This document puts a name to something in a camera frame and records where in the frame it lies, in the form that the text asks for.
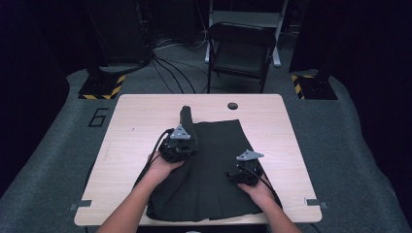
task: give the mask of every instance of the yellow and black striped tape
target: yellow and black striped tape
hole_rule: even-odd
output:
[[[310,79],[310,78],[313,78],[313,76],[295,76],[295,75],[292,76],[292,81],[293,81],[293,84],[294,84],[294,90],[296,91],[297,97],[299,99],[305,99],[305,96],[303,95],[302,88],[300,87],[300,84],[299,84],[299,81],[297,80],[297,77],[303,77],[303,78]]]
[[[79,99],[114,99],[118,95],[125,76],[121,76],[110,95],[79,95]]]

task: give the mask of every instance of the person's right hand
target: person's right hand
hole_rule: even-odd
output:
[[[265,176],[261,176],[261,178],[269,183]],[[275,202],[272,191],[262,181],[258,181],[257,185],[255,186],[248,186],[244,183],[239,183],[238,186],[240,187],[240,189],[248,193],[251,196],[252,200],[260,208],[262,208],[268,202]]]

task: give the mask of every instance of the table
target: table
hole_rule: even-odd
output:
[[[230,110],[228,103],[238,105]],[[125,94],[113,113],[100,152],[90,174],[75,223],[101,225],[130,192],[158,136],[180,121],[180,110],[188,105],[194,123],[239,119],[259,161],[278,193],[285,213],[293,222],[317,222],[319,207],[304,199],[316,199],[291,122],[277,94]],[[158,221],[143,215],[141,225],[262,224],[264,214],[198,222]]]
[[[212,26],[216,22],[233,22],[249,24],[261,27],[276,28],[275,37],[279,40],[279,35],[282,30],[282,24],[285,17],[286,7],[289,0],[281,0],[282,10],[280,13],[257,13],[257,12],[232,12],[232,11],[216,11],[213,8],[213,0],[209,3],[209,26]],[[209,62],[209,46],[206,50],[205,62]],[[275,67],[281,66],[281,59],[277,47],[272,53],[273,65]]]

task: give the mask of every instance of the dark folded fabric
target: dark folded fabric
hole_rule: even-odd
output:
[[[227,171],[235,171],[236,156],[253,150],[239,120],[194,125],[198,152],[152,193],[147,216],[166,221],[200,221],[261,213],[261,209]]]

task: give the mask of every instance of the forearm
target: forearm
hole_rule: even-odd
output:
[[[266,215],[273,233],[300,232],[275,201],[267,201],[264,205],[261,205],[260,208]]]
[[[97,232],[136,232],[156,183],[145,176],[103,222]]]

